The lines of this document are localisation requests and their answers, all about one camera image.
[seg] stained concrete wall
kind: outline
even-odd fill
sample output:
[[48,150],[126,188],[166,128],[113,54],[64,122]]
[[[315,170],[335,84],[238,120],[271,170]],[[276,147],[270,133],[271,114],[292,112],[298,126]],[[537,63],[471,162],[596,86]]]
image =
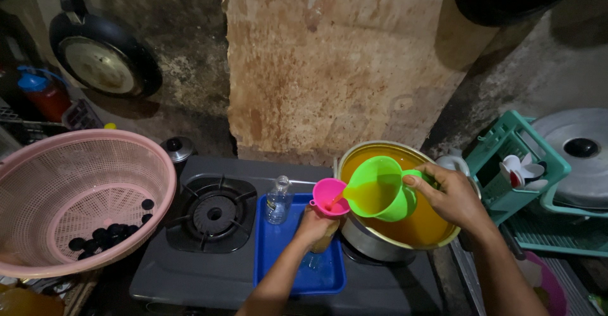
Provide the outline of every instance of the stained concrete wall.
[[563,0],[540,20],[503,28],[467,73],[422,145],[465,148],[504,111],[541,117],[608,108],[608,0]]
[[[42,54],[56,65],[47,31],[51,19],[61,11],[59,0],[37,1],[38,16],[19,11],[18,0],[3,1],[3,8],[8,6],[11,13],[21,14],[25,24],[42,18],[32,22],[38,26],[30,32]],[[233,156],[226,117],[228,42],[221,0],[85,1],[90,13],[117,22],[153,50],[163,85],[156,94],[138,101],[108,98],[86,88],[71,90],[72,97],[87,98],[102,121],[116,123],[120,129],[157,142],[185,135],[202,154]]]

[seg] plastic cup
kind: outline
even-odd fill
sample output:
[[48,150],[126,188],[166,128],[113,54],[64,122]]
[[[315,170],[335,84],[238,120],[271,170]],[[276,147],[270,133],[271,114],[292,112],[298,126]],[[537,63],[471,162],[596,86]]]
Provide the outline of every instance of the plastic cup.
[[332,206],[333,200],[346,188],[346,183],[337,179],[322,179],[313,187],[311,206],[316,206],[323,214],[328,216],[344,215],[350,211],[345,198],[341,198]]
[[376,156],[366,160],[354,171],[353,177],[348,182],[348,188],[381,181],[385,186],[392,186],[395,198],[390,203],[384,201],[388,206],[374,214],[364,211],[359,206],[367,201],[356,198],[347,199],[350,209],[363,218],[376,218],[387,222],[399,221],[410,216],[416,210],[418,202],[414,190],[403,184],[405,175],[415,175],[430,182],[430,178],[418,170],[401,170],[399,163],[391,157]]

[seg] large metal pot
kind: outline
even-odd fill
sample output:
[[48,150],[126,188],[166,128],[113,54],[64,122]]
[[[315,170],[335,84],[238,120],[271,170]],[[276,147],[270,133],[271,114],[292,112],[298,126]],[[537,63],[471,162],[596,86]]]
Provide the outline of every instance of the large metal pot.
[[[351,155],[370,146],[386,146],[387,149],[398,148],[422,162],[429,161],[431,163],[435,163],[422,152],[410,148],[407,145],[399,144],[398,142],[383,140],[366,141],[355,145],[353,148],[348,150],[344,156],[341,157],[338,164],[338,169],[335,172],[336,178],[340,179],[342,168]],[[414,248],[407,243],[398,242],[380,234],[372,227],[368,227],[364,218],[360,218],[352,212],[348,213],[346,223],[342,228],[342,235],[351,245],[353,245],[354,248],[370,258],[382,261],[407,261],[409,258],[415,255],[414,250],[432,250],[444,246],[458,236],[459,233],[460,228],[455,227],[452,233],[443,241],[433,245],[418,246]]]

